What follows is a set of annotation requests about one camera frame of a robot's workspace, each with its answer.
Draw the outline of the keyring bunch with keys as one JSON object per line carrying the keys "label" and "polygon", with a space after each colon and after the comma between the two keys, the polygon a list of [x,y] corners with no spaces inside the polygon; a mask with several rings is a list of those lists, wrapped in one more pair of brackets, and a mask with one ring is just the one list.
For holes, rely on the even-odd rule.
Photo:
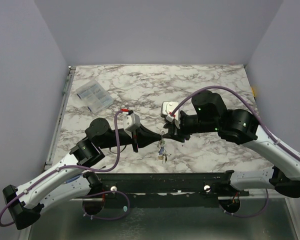
{"label": "keyring bunch with keys", "polygon": [[166,163],[168,161],[168,154],[167,154],[167,150],[166,150],[166,141],[163,137],[163,135],[161,135],[160,140],[157,143],[157,147],[158,147],[158,159],[162,161],[162,163]]}

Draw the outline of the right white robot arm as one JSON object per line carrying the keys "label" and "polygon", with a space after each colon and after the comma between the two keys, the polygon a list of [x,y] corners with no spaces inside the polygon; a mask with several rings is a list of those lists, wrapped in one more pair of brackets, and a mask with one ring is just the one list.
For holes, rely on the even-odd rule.
{"label": "right white robot arm", "polygon": [[218,93],[205,90],[191,98],[196,111],[187,115],[177,109],[177,102],[164,101],[160,115],[165,119],[167,139],[189,140],[192,134],[216,132],[231,143],[244,146],[273,164],[259,171],[231,171],[230,178],[220,182],[219,189],[230,196],[248,189],[272,189],[300,198],[300,153],[262,127],[254,114],[244,109],[227,109]]}

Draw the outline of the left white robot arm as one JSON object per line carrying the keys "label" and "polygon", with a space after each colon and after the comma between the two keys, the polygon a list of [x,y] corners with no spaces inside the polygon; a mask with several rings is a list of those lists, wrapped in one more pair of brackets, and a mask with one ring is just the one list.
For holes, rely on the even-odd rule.
{"label": "left white robot arm", "polygon": [[12,224],[22,230],[60,203],[77,197],[104,195],[97,173],[110,172],[119,162],[115,161],[107,169],[94,168],[105,157],[102,149],[131,145],[138,152],[162,138],[144,127],[134,113],[124,116],[123,126],[111,129],[105,118],[94,119],[85,130],[86,136],[58,163],[22,185],[6,186],[2,191],[6,205],[0,212],[0,227],[8,226],[2,223],[5,211],[9,211]]}

